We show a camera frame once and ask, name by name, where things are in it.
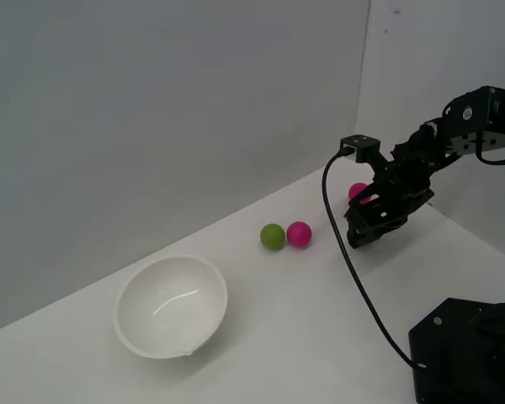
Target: white bowl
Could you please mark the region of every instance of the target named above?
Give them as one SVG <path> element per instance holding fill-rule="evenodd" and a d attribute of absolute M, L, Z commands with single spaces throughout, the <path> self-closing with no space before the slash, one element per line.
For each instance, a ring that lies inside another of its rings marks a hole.
<path fill-rule="evenodd" d="M 203 258 L 161 258 L 125 285 L 114 328 L 135 354 L 167 359 L 192 354 L 225 315 L 228 293 L 219 270 Z"/>

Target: green ball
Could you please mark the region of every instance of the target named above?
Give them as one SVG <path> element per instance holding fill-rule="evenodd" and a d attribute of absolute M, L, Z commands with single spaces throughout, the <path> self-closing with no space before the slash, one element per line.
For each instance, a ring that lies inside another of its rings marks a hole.
<path fill-rule="evenodd" d="M 286 235 L 281 226 L 271 223 L 263 227 L 260 231 L 260 242 L 270 250 L 279 250 L 284 244 Z"/>

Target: screw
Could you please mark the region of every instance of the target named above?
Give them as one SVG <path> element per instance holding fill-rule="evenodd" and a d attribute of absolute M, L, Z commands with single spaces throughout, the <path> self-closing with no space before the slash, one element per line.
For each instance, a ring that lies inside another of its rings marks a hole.
<path fill-rule="evenodd" d="M 473 109 L 471 107 L 465 107 L 464 112 L 462 113 L 462 118 L 464 120 L 469 120 L 473 115 Z"/>

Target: black cable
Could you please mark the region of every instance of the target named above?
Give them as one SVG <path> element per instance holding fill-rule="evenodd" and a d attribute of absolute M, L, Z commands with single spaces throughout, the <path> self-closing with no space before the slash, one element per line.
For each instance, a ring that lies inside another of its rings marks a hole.
<path fill-rule="evenodd" d="M 477 159 L 480 162 L 484 162 L 485 164 L 488 164 L 489 166 L 505 166 L 505 159 L 503 160 L 486 160 L 482 156 L 482 132 L 477 132 L 477 138 L 475 141 L 475 155 L 477 156 Z"/>
<path fill-rule="evenodd" d="M 352 261 L 348 255 L 348 251 L 346 250 L 346 247 L 344 246 L 344 241 L 343 237 L 340 234 L 340 230 L 338 230 L 337 222 L 335 221 L 335 217 L 333 216 L 333 213 L 331 211 L 331 205 L 329 204 L 329 198 L 327 197 L 327 173 L 329 172 L 329 168 L 331 168 L 331 165 L 335 162 L 340 157 L 348 155 L 346 151 L 339 151 L 335 156 L 329 160 L 327 163 L 326 167 L 324 168 L 323 175 L 322 175 L 322 196 L 323 196 L 323 203 L 326 206 L 326 212 L 327 216 L 329 217 L 329 222 L 331 223 L 331 226 L 333 228 L 333 232 L 335 233 L 335 237 L 337 238 L 338 246 L 340 247 L 340 251 L 343 253 L 344 261 L 346 262 L 346 265 L 348 265 L 348 269 L 352 275 L 353 281 L 357 285 L 357 288 L 359 289 L 359 292 L 363 296 L 364 302 L 366 305 L 369 307 L 370 313 L 372 314 L 372 317 L 375 319 L 376 324 L 380 328 L 382 334 L 384 334 L 385 339 L 387 342 L 391 345 L 391 347 L 395 350 L 395 352 L 402 358 L 406 364 L 415 370 L 417 373 L 420 375 L 424 376 L 427 378 L 428 381 L 434 383 L 437 387 L 448 393 L 450 396 L 455 398 L 458 402 L 461 403 L 466 403 L 464 399 L 462 399 L 458 394 L 456 394 L 454 391 L 452 391 L 449 387 L 446 385 L 442 384 L 438 380 L 435 380 L 432 376 L 428 375 L 426 371 L 424 371 L 423 367 L 419 366 L 419 364 L 416 364 L 413 362 L 408 356 L 402 351 L 402 349 L 396 344 L 395 340 L 391 337 L 389 332 L 384 326 L 383 321 L 381 320 L 380 316 L 378 315 L 378 312 L 376 311 L 374 305 L 372 304 L 372 301 L 369 298 L 369 295 L 367 294 L 366 290 L 364 289 L 363 284 L 361 283 L 361 280 L 359 279 L 359 276 L 357 275 L 357 272 L 355 271 L 354 265 L 352 264 Z"/>

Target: white table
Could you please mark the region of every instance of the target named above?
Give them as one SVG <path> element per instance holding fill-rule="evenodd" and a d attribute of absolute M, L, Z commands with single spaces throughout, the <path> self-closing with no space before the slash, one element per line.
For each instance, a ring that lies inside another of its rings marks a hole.
<path fill-rule="evenodd" d="M 380 334 L 338 250 L 321 175 L 1 329 L 0 403 L 413 403 L 412 373 Z M 333 166 L 328 188 L 341 231 L 348 187 L 370 178 L 365 166 Z M 271 253 L 259 245 L 266 223 L 297 220 L 313 227 L 308 249 Z M 114 335 L 112 306 L 133 271 L 169 253 L 217 266 L 228 311 L 193 356 L 143 359 Z M 407 332 L 446 297 L 505 301 L 505 256 L 429 206 L 351 256 L 406 351 Z"/>

